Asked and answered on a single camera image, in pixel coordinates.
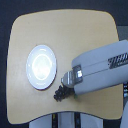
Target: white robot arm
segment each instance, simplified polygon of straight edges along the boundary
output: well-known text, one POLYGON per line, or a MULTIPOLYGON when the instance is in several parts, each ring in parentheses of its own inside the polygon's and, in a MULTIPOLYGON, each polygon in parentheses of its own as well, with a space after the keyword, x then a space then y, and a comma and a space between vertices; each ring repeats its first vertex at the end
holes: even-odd
POLYGON ((118 41, 85 52, 72 61, 72 70, 61 79, 75 94, 119 85, 128 81, 128 41, 118 41))

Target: white bowl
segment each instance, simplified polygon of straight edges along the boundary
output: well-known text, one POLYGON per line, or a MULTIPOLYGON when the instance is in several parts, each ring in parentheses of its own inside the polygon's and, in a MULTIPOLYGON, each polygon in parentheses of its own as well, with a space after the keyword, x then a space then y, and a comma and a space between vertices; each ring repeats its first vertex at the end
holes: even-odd
POLYGON ((36 89, 46 89, 56 75, 56 58, 46 45, 36 46, 29 54, 26 64, 29 82, 36 89))

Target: white plate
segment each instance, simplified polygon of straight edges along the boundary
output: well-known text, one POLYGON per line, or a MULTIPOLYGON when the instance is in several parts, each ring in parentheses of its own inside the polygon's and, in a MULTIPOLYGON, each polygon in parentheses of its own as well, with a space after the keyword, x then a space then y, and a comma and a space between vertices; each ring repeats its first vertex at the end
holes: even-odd
POLYGON ((53 51, 46 45, 36 46, 28 56, 26 73, 34 88, 47 88, 56 75, 56 58, 53 51))

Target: dark floor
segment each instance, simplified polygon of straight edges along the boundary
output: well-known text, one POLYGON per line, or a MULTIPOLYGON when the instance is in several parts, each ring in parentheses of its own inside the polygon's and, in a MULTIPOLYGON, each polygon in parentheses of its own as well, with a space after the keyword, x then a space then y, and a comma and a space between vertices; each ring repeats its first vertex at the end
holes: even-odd
MULTIPOLYGON (((128 39, 127 0, 0 0, 0 128, 28 128, 28 124, 9 124, 6 114, 6 60, 12 24, 20 15, 53 9, 107 11, 118 25, 120 40, 128 39)), ((104 124, 105 128, 119 128, 120 120, 104 124)))

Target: wooden tabletop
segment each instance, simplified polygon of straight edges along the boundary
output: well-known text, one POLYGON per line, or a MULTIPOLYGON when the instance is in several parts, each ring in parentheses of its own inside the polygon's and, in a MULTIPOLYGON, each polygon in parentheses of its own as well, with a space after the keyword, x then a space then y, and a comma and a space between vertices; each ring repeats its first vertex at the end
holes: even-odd
POLYGON ((56 102, 55 90, 79 54, 118 41, 116 25, 106 12, 55 10, 23 15, 13 24, 7 61, 7 116, 12 124, 29 122, 54 112, 77 111, 118 119, 123 111, 123 86, 73 96, 56 102), (37 45, 49 46, 57 59, 51 87, 38 91, 26 75, 26 61, 37 45))

